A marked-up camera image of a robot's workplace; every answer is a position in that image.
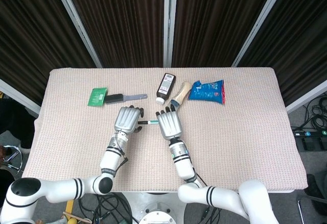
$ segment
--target gray floor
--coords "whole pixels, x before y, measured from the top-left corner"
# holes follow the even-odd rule
[[[303,122],[305,110],[304,108],[299,108],[289,114],[290,124],[298,126]],[[19,145],[19,141],[15,139],[9,132],[5,132],[0,135],[0,144],[1,145]],[[300,154],[303,164],[306,168],[307,173],[316,173],[321,170],[326,169],[327,166],[327,152],[311,152],[311,153],[301,153]],[[274,213],[280,224],[298,224],[300,222],[297,205],[296,205],[296,197],[298,194],[304,194],[303,190],[296,190],[292,193],[276,193],[270,194],[271,203],[273,206]],[[87,195],[83,198],[83,203],[86,206],[92,208],[97,204],[96,199]],[[41,198],[37,204],[34,220],[42,219],[45,222],[52,222],[59,219],[62,215],[62,211],[65,209],[66,203],[60,204],[50,204],[45,200],[45,198]],[[323,223],[327,222],[326,216],[320,216],[313,209],[310,201],[303,200],[302,202],[303,212],[305,214],[306,223]],[[201,215],[205,210],[206,206],[201,204],[189,204],[186,207],[184,213],[184,223],[193,224],[198,223],[200,221]],[[82,216],[78,204],[75,203],[73,213]],[[103,221],[103,223],[115,223],[110,221],[109,219]],[[231,212],[223,210],[221,212],[220,224],[223,223],[249,223],[247,220],[242,217],[233,214]]]

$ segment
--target textured cloth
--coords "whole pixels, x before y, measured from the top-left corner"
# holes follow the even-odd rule
[[[208,185],[238,189],[249,179],[269,191],[307,187],[277,79],[271,68],[56,69],[50,74],[23,177],[46,180],[99,175],[100,161],[121,106],[143,107],[142,120],[155,119],[155,103],[165,72],[176,75],[172,98],[182,82],[224,79],[225,105],[184,101],[178,110],[182,139],[193,165]],[[139,101],[88,107],[93,88],[108,94],[147,93]],[[178,177],[158,125],[130,136],[114,191],[176,191]]]

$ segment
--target pen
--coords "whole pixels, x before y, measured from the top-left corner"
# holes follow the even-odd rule
[[[138,121],[138,125],[157,125],[159,124],[158,120],[145,120],[145,121]]]

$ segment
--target green packet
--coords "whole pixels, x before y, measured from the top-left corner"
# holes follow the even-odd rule
[[[106,93],[107,88],[94,88],[87,105],[91,107],[102,106]]]

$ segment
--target dark curtain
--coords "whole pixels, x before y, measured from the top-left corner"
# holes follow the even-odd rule
[[[73,0],[105,67],[161,67],[164,0]]]
[[[266,0],[177,0],[173,67],[230,67]]]
[[[286,106],[327,80],[327,0],[277,0],[239,66],[273,67]]]
[[[49,72],[94,67],[61,0],[1,0],[0,78],[38,103]]]

